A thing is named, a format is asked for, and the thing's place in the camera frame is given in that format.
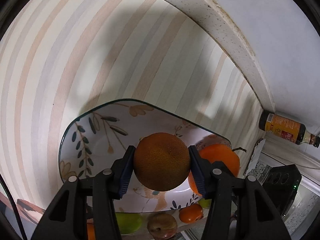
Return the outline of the small orange tangerine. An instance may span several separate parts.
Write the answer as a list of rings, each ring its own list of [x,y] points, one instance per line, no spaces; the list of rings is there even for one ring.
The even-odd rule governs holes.
[[[96,240],[94,225],[92,223],[87,223],[87,235],[88,240]]]
[[[179,219],[185,224],[192,224],[203,218],[203,208],[199,204],[192,204],[179,211]]]

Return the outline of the dark red apple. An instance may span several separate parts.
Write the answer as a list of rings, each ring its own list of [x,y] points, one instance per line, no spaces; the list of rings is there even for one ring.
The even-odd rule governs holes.
[[[176,235],[176,219],[167,213],[159,213],[150,217],[147,229],[154,239],[170,239]]]

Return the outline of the brown russet pear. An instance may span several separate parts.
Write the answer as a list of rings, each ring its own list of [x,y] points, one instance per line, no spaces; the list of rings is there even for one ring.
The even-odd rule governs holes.
[[[190,156],[185,143],[169,133],[144,137],[134,155],[137,179],[155,191],[170,191],[180,186],[190,172]]]

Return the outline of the small green lime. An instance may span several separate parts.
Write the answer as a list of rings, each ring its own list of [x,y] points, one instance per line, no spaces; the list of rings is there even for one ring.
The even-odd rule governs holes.
[[[211,199],[201,198],[197,203],[198,203],[203,209],[210,209],[212,200],[211,200]]]

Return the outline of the large green apple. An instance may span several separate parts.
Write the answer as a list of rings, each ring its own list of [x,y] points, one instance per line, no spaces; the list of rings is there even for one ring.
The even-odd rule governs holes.
[[[116,218],[122,235],[136,232],[143,223],[143,218],[138,213],[116,212]]]

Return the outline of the black phone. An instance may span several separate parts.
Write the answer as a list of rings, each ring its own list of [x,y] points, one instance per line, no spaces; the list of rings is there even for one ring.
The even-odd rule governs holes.
[[[302,175],[295,164],[277,166],[269,170],[263,188],[282,217],[293,204]]]

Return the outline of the white folded paper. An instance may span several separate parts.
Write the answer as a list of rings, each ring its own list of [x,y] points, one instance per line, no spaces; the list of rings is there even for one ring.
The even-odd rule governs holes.
[[[247,168],[246,168],[246,171],[245,171],[244,175],[248,175],[249,172],[251,172],[251,170],[255,169],[256,164],[257,164],[257,162],[259,160],[261,151],[262,151],[263,146],[265,144],[265,141],[266,141],[265,139],[259,139],[255,143],[255,146],[253,148],[253,152],[251,154],[251,157],[250,157],[250,160],[249,160],[249,163],[247,165]]]

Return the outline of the floral ceramic plate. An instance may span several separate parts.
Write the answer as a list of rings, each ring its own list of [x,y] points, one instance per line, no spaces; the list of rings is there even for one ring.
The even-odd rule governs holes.
[[[231,142],[200,125],[149,103],[114,100],[87,111],[66,128],[59,148],[59,171],[63,181],[71,175],[93,177],[122,158],[127,147],[153,133],[180,138],[201,150],[212,144],[231,147]],[[114,202],[117,212],[150,213],[184,208],[200,200],[187,180],[166,192],[143,186],[132,175],[125,195]]]

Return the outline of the large orange with stem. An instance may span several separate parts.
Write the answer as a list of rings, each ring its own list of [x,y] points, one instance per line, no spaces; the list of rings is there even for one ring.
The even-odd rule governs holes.
[[[196,146],[188,147],[190,156],[190,173],[188,182],[191,190],[204,198],[213,192],[213,170],[236,178],[240,171],[240,158],[230,147],[223,144],[212,144],[201,150]]]

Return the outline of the dark sauce bottle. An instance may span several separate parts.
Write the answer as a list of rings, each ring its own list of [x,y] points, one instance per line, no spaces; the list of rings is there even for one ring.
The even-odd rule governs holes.
[[[296,145],[303,143],[319,148],[319,136],[310,133],[304,124],[263,110],[259,128]]]

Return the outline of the striped table mat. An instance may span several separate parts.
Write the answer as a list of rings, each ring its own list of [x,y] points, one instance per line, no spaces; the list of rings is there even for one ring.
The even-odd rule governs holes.
[[[122,98],[204,126],[245,170],[261,105],[232,60],[164,0],[31,0],[1,39],[1,175],[37,223],[75,166],[58,159],[80,114]]]

